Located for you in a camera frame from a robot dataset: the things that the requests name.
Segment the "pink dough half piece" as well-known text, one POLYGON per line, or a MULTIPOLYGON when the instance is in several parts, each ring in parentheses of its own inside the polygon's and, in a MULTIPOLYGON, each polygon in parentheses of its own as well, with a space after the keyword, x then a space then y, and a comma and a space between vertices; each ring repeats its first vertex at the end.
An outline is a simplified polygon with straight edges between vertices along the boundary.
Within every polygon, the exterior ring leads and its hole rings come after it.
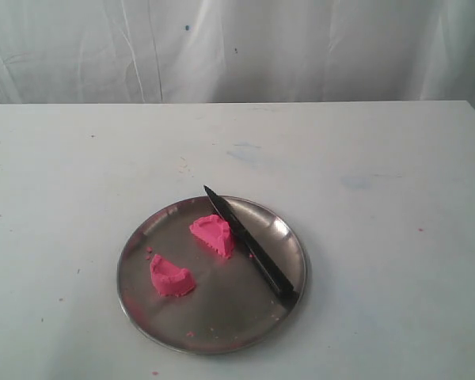
POLYGON ((189 230, 220 257, 230 259, 233 256, 234 240, 230 225, 219 215, 198 218, 189 226, 189 230))

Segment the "pink dough lump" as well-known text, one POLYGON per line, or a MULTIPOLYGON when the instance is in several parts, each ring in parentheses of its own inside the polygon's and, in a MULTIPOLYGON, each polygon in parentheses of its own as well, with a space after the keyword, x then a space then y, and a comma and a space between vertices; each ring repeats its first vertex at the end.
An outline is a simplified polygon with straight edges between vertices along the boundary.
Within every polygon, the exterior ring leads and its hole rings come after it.
POLYGON ((150 262, 150 278, 156 292, 164 297, 182 297, 196 288, 196 281, 187 268, 177 267, 159 254, 150 262))

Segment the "black kitchen knife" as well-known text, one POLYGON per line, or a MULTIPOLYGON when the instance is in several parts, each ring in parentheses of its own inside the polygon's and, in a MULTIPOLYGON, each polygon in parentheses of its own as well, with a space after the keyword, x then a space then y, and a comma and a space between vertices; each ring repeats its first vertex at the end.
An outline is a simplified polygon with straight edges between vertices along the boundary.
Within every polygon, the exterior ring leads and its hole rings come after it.
POLYGON ((249 250, 251 261, 280 304, 284 307, 293 308, 299 300, 299 294, 295 291, 291 281, 255 237, 244 227, 228 202, 208 186, 204 185, 203 188, 218 215, 229 224, 232 235, 249 250))

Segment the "small pink dough crumb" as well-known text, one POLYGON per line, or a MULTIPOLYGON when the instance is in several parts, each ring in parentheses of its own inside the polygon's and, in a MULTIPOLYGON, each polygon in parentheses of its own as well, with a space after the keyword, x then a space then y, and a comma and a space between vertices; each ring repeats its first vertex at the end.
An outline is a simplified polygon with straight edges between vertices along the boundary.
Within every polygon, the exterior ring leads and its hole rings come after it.
POLYGON ((151 254, 152 254, 153 250, 151 247, 147 247, 146 248, 146 255, 145 255, 145 259, 146 260, 150 260, 151 259, 151 254))

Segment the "white backdrop curtain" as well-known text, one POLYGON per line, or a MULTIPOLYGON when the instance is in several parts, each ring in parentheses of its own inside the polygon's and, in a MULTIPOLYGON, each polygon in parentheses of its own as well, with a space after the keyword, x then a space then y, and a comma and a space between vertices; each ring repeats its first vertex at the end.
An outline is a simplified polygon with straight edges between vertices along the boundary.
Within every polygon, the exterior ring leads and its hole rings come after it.
POLYGON ((475 1, 0 1, 1 103, 461 99, 475 1))

